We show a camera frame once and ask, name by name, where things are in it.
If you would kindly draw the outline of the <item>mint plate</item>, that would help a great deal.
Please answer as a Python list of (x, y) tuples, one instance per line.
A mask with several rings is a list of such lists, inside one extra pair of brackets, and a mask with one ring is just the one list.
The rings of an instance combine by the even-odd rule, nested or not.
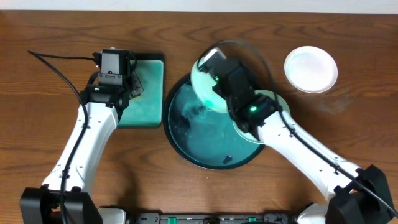
[(208, 109), (217, 113), (228, 112), (225, 99), (213, 91), (217, 82), (210, 73), (213, 65), (222, 60), (226, 60), (224, 53), (217, 47), (212, 48), (193, 64), (190, 74), (191, 85), (198, 99)]
[[(270, 97), (272, 100), (275, 100), (275, 96), (274, 96), (274, 93), (273, 93), (272, 91), (269, 91), (269, 90), (256, 90), (255, 93), (261, 93), (261, 94), (263, 94), (263, 95), (265, 95), (265, 96)], [(279, 101), (279, 104), (281, 105), (282, 109), (283, 109), (284, 111), (287, 111), (289, 114), (291, 114), (290, 108), (289, 108), (287, 102), (283, 99), (283, 97), (281, 97), (280, 95), (277, 95), (277, 97), (278, 97), (278, 101)], [(243, 139), (245, 139), (246, 141), (251, 142), (251, 143), (254, 143), (254, 144), (263, 144), (262, 141), (257, 140), (251, 133), (244, 133), (244, 132), (242, 132), (242, 131), (238, 128), (237, 124), (236, 124), (234, 121), (233, 121), (233, 127), (235, 128), (236, 132), (237, 132)]]

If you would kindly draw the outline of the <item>white plate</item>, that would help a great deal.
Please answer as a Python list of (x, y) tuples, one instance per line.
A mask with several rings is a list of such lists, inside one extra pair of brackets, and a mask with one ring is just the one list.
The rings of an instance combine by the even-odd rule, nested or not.
[(338, 67), (325, 50), (302, 46), (291, 51), (284, 62), (284, 73), (296, 89), (306, 93), (323, 93), (338, 79)]

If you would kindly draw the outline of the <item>green scrub sponge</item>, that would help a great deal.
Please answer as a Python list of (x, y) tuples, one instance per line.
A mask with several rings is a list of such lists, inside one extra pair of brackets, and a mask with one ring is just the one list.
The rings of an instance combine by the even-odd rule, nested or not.
[(141, 93), (140, 95), (135, 95), (135, 96), (130, 96), (130, 103), (143, 103), (145, 102), (146, 97), (144, 96), (143, 93)]

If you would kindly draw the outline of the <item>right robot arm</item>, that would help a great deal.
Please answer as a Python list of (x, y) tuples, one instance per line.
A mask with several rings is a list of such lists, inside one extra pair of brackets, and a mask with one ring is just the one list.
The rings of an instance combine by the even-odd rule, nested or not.
[(255, 92), (249, 69), (232, 61), (215, 70), (215, 80), (238, 129), (283, 155), (325, 197), (325, 205), (310, 205), (296, 223), (389, 223), (397, 217), (384, 173), (329, 150), (283, 110), (278, 96)]

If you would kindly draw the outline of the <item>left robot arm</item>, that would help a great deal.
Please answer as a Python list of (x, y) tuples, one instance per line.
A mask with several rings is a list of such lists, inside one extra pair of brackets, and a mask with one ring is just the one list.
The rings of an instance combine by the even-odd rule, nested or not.
[(140, 85), (136, 72), (97, 72), (90, 77), (78, 93), (78, 117), (58, 162), (41, 187), (22, 193), (24, 223), (130, 222), (123, 208), (97, 208), (91, 193), (105, 145)]

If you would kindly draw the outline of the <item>rectangular green tray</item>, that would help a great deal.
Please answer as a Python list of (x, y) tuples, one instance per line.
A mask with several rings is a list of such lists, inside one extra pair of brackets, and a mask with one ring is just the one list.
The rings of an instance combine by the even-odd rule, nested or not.
[(144, 87), (143, 103), (129, 103), (118, 128), (157, 128), (162, 122), (165, 57), (162, 53), (137, 53), (135, 71)]

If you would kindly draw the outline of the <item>round dark teal tray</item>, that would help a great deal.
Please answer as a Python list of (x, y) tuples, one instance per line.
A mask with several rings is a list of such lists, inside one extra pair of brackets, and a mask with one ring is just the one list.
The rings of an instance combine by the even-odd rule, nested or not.
[[(190, 74), (181, 78), (166, 97), (162, 121), (170, 145), (192, 164), (228, 170), (251, 162), (265, 148), (243, 139), (228, 114), (208, 109), (193, 91)], [(226, 156), (233, 160), (223, 163)]]

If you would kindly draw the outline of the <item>small black debris piece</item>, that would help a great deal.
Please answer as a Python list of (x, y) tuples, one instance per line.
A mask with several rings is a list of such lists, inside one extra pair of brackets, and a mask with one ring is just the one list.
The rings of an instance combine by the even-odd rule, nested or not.
[(225, 159), (223, 160), (224, 164), (227, 164), (229, 162), (231, 162), (233, 160), (233, 158), (231, 156), (226, 156)]

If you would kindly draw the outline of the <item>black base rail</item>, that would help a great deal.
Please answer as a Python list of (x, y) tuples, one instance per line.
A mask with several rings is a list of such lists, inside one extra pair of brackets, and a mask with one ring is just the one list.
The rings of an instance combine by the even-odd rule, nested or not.
[(291, 224), (293, 218), (286, 213), (265, 214), (160, 214), (141, 213), (128, 218), (130, 224)]

